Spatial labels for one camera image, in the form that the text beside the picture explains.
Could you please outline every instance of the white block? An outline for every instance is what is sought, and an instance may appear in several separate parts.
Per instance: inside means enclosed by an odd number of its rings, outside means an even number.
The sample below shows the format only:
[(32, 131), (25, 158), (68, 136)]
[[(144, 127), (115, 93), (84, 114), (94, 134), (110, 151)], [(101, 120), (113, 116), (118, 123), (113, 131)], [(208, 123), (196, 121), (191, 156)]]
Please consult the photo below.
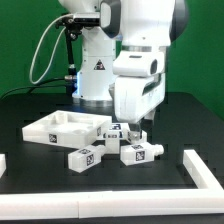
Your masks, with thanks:
[(79, 218), (113, 217), (113, 192), (89, 193), (79, 201)]
[(56, 111), (24, 127), (23, 140), (80, 149), (95, 142), (111, 122), (110, 116)]
[(0, 220), (79, 217), (81, 193), (0, 195)]
[(140, 138), (139, 132), (127, 131), (127, 141), (132, 145), (137, 145), (137, 144), (147, 142), (147, 133), (142, 130), (141, 135), (142, 136)]
[(113, 123), (103, 135), (107, 154), (120, 154), (120, 140), (127, 139), (129, 126), (127, 123)]
[(224, 192), (207, 189), (113, 192), (114, 216), (224, 213)]
[(0, 154), (0, 178), (6, 170), (5, 155)]
[(89, 145), (68, 155), (68, 167), (76, 172), (83, 172), (90, 167), (101, 162), (101, 157), (105, 154), (106, 147)]
[(148, 142), (139, 145), (121, 147), (121, 161), (126, 165), (133, 165), (154, 161), (155, 156), (163, 154), (162, 145), (151, 145)]
[(199, 189), (223, 190), (194, 150), (184, 150), (183, 164)]

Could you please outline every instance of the warning label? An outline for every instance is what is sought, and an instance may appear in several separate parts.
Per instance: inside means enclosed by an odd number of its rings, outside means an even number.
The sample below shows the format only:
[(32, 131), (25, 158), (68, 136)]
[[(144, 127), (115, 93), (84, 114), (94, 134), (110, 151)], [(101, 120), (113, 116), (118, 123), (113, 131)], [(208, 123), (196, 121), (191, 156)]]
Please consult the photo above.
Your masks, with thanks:
[(94, 70), (105, 70), (105, 67), (101, 60), (99, 60), (94, 68)]

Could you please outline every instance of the white cube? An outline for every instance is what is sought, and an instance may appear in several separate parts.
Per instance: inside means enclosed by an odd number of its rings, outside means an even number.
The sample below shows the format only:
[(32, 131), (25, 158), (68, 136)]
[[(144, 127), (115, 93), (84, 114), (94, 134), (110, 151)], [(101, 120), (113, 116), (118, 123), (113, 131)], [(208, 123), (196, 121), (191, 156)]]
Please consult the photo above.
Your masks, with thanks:
[(133, 165), (154, 161), (154, 157), (163, 154), (162, 145), (151, 145), (148, 142), (121, 147), (121, 161), (126, 165)]
[(101, 162), (101, 157), (105, 154), (106, 147), (86, 146), (68, 155), (68, 167), (78, 173), (89, 169), (90, 167)]

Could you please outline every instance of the white box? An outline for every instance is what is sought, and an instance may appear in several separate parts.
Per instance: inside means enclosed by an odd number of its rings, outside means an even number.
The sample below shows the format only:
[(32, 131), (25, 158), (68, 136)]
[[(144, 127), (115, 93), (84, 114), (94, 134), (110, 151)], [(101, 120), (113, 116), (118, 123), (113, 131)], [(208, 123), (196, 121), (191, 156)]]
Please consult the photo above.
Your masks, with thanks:
[(121, 147), (121, 161), (126, 165), (154, 161), (155, 156), (164, 153), (162, 145), (151, 145), (148, 142)]
[(110, 116), (56, 111), (24, 127), (23, 140), (80, 149), (95, 142), (111, 123)]
[(101, 157), (105, 154), (106, 147), (89, 145), (83, 149), (68, 154), (68, 168), (76, 172), (83, 172), (90, 167), (101, 162)]

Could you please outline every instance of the black cable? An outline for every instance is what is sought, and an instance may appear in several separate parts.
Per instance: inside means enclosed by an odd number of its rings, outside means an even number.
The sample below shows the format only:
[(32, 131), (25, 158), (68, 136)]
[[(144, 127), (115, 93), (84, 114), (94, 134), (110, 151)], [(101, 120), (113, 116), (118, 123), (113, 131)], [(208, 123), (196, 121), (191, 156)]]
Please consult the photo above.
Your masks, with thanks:
[[(23, 89), (30, 89), (30, 88), (33, 88), (34, 86), (25, 86), (25, 87), (19, 87), (19, 88), (15, 88), (15, 89), (11, 89), (9, 90), (8, 92), (4, 93), (0, 100), (4, 99), (9, 93), (11, 92), (15, 92), (15, 91), (18, 91), (18, 90), (23, 90)], [(41, 88), (55, 88), (55, 87), (65, 87), (65, 85), (55, 85), (55, 86), (36, 86), (35, 88), (36, 89), (41, 89)]]
[(45, 81), (42, 81), (40, 83), (38, 83), (37, 85), (33, 86), (33, 88), (30, 88), (29, 91), (27, 93), (32, 93), (38, 86), (44, 85), (46, 83), (50, 83), (50, 82), (56, 82), (56, 81), (63, 81), (65, 80), (64, 78), (53, 78), (53, 79), (47, 79)]

